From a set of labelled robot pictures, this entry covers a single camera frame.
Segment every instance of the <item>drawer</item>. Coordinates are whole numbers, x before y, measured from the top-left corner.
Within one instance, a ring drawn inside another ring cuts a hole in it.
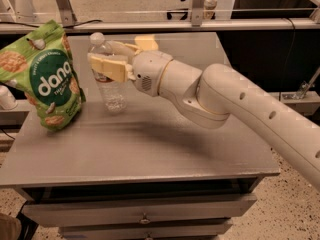
[[[255,201],[254,194],[189,196],[26,205],[22,212],[44,227],[152,224],[161,221],[238,217]]]
[[[174,237],[201,237],[224,234],[232,224],[226,219],[159,222],[153,225],[137,227],[135,225],[101,225],[86,227],[60,228],[60,234],[66,239],[126,240],[126,239],[162,239]]]

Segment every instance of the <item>bottle cap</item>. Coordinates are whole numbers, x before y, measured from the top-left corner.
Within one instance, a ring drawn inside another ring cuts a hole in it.
[[[90,42],[93,45],[101,45],[105,42],[105,37],[102,33],[100,32],[95,32],[90,35]]]
[[[17,105],[18,102],[9,89],[4,85],[0,85],[0,109],[14,109]]]

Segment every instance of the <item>logo on bag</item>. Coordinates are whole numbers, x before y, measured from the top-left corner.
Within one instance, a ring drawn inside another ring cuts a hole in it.
[[[30,83],[36,97],[46,105],[64,105],[71,97],[72,67],[67,55],[53,49],[39,53],[31,64]]]

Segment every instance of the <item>table top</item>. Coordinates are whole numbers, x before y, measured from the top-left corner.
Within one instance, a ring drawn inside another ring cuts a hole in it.
[[[107,36],[132,41],[134,36]],[[215,33],[156,35],[160,50],[205,69],[228,64]],[[0,168],[1,187],[95,185],[268,176],[279,173],[270,146],[230,116],[201,128],[160,97],[126,83],[128,107],[106,113],[86,61],[87,36],[70,37],[87,102],[67,128],[49,132],[32,108]]]

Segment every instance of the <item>wire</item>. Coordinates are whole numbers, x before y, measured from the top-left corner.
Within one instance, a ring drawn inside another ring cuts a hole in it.
[[[291,19],[289,19],[289,18],[286,18],[286,19],[291,22],[292,29],[293,29],[293,35],[292,35],[291,45],[290,45],[290,48],[288,50],[288,54],[287,54],[287,57],[286,57],[286,60],[284,62],[284,66],[283,66],[283,72],[282,72],[281,83],[280,83],[280,91],[279,91],[279,101],[281,101],[281,93],[282,93],[282,89],[283,89],[284,78],[285,78],[285,75],[287,73],[288,60],[289,60],[289,57],[290,57],[291,52],[292,52],[294,41],[296,39],[296,26],[294,25],[294,23],[293,23],[293,21]]]
[[[16,139],[16,138],[10,136],[8,133],[6,133],[5,130],[3,130],[2,128],[0,128],[0,130],[1,130],[5,135],[7,135],[9,138],[11,138],[11,139],[13,139],[13,140]]]
[[[77,26],[81,26],[81,25],[89,24],[89,23],[94,23],[94,22],[102,22],[102,20],[88,20],[88,21],[85,21],[85,22],[80,22],[80,23],[76,23],[76,24],[73,24],[73,25],[62,26],[62,27],[63,28],[73,28],[73,27],[77,27]],[[32,28],[40,27],[40,25],[32,25],[32,24],[28,24],[28,23],[10,22],[10,21],[0,21],[0,24],[21,25],[21,26],[32,27]]]

